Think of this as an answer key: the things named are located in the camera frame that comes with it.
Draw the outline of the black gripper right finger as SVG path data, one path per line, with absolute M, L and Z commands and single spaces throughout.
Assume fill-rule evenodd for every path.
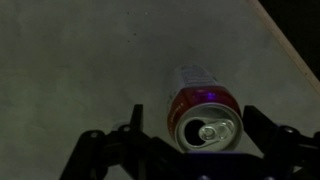
M 274 143 L 278 126 L 274 122 L 252 105 L 244 108 L 242 122 L 247 135 L 265 156 L 278 154 Z

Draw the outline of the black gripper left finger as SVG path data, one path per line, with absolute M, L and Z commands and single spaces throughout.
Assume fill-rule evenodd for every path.
M 142 104 L 136 104 L 134 106 L 129 126 L 131 131 L 143 130 L 143 105 Z

